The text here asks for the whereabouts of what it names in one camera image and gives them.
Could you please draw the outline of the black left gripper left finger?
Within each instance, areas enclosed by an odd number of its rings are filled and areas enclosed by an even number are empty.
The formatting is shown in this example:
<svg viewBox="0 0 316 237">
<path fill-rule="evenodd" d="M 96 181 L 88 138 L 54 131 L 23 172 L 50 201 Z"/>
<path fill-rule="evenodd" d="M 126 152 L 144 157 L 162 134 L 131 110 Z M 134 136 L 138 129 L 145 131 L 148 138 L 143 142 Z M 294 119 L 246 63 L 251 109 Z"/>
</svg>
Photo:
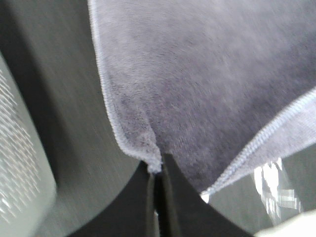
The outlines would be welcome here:
<svg viewBox="0 0 316 237">
<path fill-rule="evenodd" d="M 115 200 L 70 237 L 153 237 L 154 185 L 154 176 L 140 162 Z"/>
</svg>

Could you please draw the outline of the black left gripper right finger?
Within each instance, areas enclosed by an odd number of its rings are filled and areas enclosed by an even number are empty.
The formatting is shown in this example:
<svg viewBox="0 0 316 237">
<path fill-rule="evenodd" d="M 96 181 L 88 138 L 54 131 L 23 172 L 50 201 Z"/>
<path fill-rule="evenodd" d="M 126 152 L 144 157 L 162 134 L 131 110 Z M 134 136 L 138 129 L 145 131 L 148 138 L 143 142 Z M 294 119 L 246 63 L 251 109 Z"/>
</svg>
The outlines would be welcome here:
<svg viewBox="0 0 316 237">
<path fill-rule="evenodd" d="M 158 224 L 161 237 L 250 237 L 205 203 L 170 154 L 158 173 Z"/>
</svg>

